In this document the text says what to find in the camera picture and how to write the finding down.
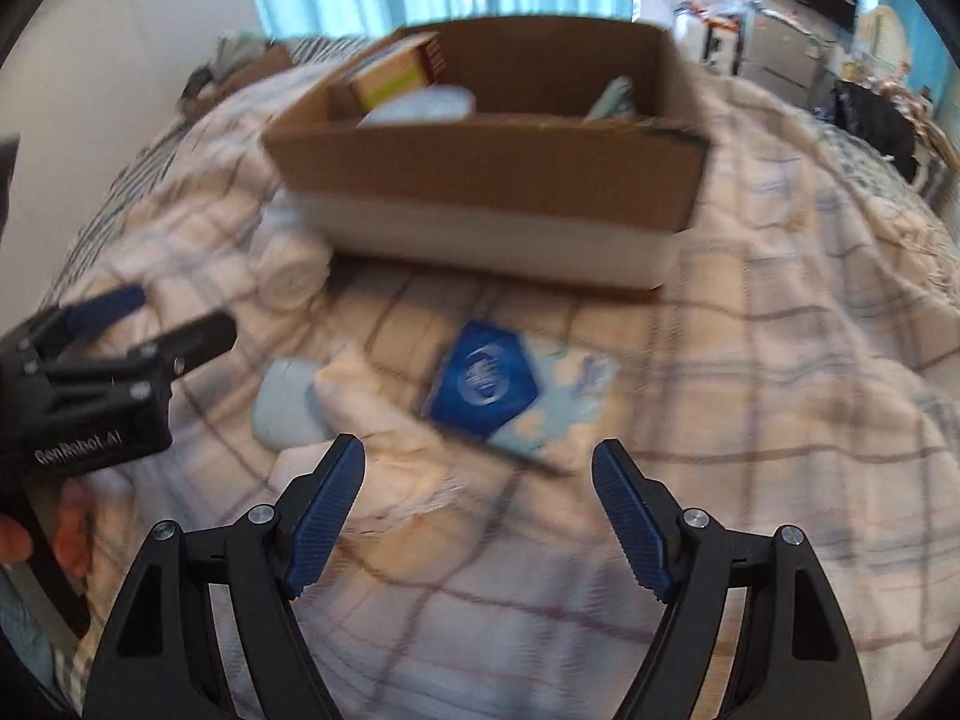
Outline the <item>person's left hand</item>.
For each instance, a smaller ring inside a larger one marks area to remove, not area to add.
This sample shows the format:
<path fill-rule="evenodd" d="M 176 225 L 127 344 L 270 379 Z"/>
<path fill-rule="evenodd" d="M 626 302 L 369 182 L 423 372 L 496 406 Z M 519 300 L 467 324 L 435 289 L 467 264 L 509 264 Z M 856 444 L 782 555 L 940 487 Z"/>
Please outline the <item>person's left hand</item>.
<path fill-rule="evenodd" d="M 39 527 L 41 541 L 49 546 L 55 561 L 75 580 L 85 578 L 93 567 L 93 517 L 96 514 L 96 493 L 85 478 L 68 478 L 57 488 L 53 520 L 49 528 Z M 13 566 L 26 562 L 34 554 L 34 539 L 24 518 L 10 514 L 15 497 L 25 500 L 25 507 L 34 514 L 29 496 L 18 486 L 2 484 L 2 564 Z"/>

